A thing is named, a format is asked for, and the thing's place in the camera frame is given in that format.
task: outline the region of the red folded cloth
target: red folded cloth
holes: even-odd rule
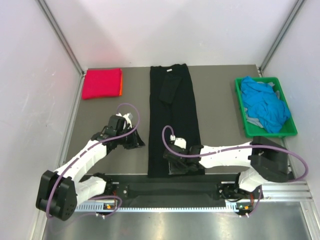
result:
[[[82,99],[121,96],[122,80],[120,68],[89,69],[84,77]]]

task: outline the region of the robotic arm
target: robotic arm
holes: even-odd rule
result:
[[[163,157],[169,161],[169,171],[171,174],[185,174],[189,171],[199,169],[209,169],[218,166],[241,166],[248,169],[239,173],[234,190],[253,192],[258,186],[265,182],[285,183],[288,181],[288,155],[264,148],[247,148],[233,151],[222,151],[226,148],[267,145],[285,149],[281,145],[268,140],[265,137],[257,136],[252,142],[247,142],[237,146],[211,147],[205,145],[192,146],[187,150],[186,140],[170,136],[171,144],[169,148],[176,153],[191,155],[191,158],[183,158],[165,150]],[[202,155],[216,152],[203,157],[192,157],[192,155]]]
[[[71,217],[75,208],[84,201],[96,195],[110,195],[113,184],[111,179],[104,174],[94,174],[83,182],[80,182],[80,180],[92,166],[107,156],[118,145],[122,145],[127,150],[145,146],[137,130],[122,138],[105,141],[132,130],[131,119],[132,115],[130,113],[123,116],[120,113],[111,116],[108,125],[102,131],[94,134],[86,146],[68,163],[53,172],[47,170],[40,180],[36,207],[44,212],[46,211],[53,186],[67,168],[69,169],[59,182],[50,203],[49,213],[52,216],[65,221]],[[70,164],[76,159],[78,160],[70,167]]]

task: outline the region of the gray cloth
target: gray cloth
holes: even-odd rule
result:
[[[274,85],[275,85],[273,82],[269,82],[268,84],[269,84],[271,87],[274,87]],[[279,92],[279,91],[275,91],[275,95],[276,95],[276,97],[277,97],[278,99],[280,99],[280,92]],[[247,111],[248,111],[248,108],[245,107],[245,108],[244,108],[244,112],[245,112],[246,121],[247,121],[248,123],[254,124],[254,125],[256,125],[256,126],[258,126],[258,127],[260,127],[260,128],[263,129],[264,126],[262,126],[262,124],[260,123],[259,119],[258,119],[258,118],[255,118],[255,117],[249,117]]]

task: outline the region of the metal floor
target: metal floor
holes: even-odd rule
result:
[[[120,103],[131,103],[140,112],[138,132],[148,145],[150,68],[123,68],[123,95],[115,98],[81,100],[67,153],[67,160],[81,150],[91,136],[108,124]],[[235,78],[258,77],[255,65],[190,66],[201,142],[208,146],[229,146],[250,141],[245,137]],[[123,107],[122,113],[132,112]],[[100,160],[89,173],[147,174],[148,148],[116,149]],[[207,174],[238,173],[239,167],[216,167]],[[193,240],[193,239],[311,239],[299,202],[262,202],[249,219],[230,213],[162,212],[116,213],[103,220],[94,216],[80,218],[59,235],[47,228],[44,240]],[[59,231],[71,220],[50,220]]]

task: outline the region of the metal corner post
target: metal corner post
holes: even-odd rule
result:
[[[45,0],[35,0],[41,10],[43,11],[45,17],[47,18],[48,22],[50,23],[53,31],[55,32],[56,36],[58,37],[59,41],[61,42],[65,52],[70,57],[70,60],[72,61],[75,69],[79,72],[80,76],[84,75],[84,70],[81,68],[80,63],[78,62],[74,52],[72,51],[65,35],[63,34],[61,28],[58,25],[58,22],[56,21],[55,17],[53,16],[48,4]]]
[[[294,22],[294,20],[296,19],[300,9],[303,7],[304,3],[306,2],[306,0],[297,0],[289,14],[289,16],[287,17],[287,19],[285,20],[280,32],[278,33],[278,35],[276,36],[270,50],[268,51],[267,55],[265,56],[261,66],[259,67],[259,70],[263,73],[264,70],[266,69],[268,63],[270,62],[271,58],[273,57],[273,55],[275,54],[277,48],[279,47],[279,45],[281,44],[282,40],[284,39],[286,33],[288,32],[290,26],[292,25],[292,23]]]

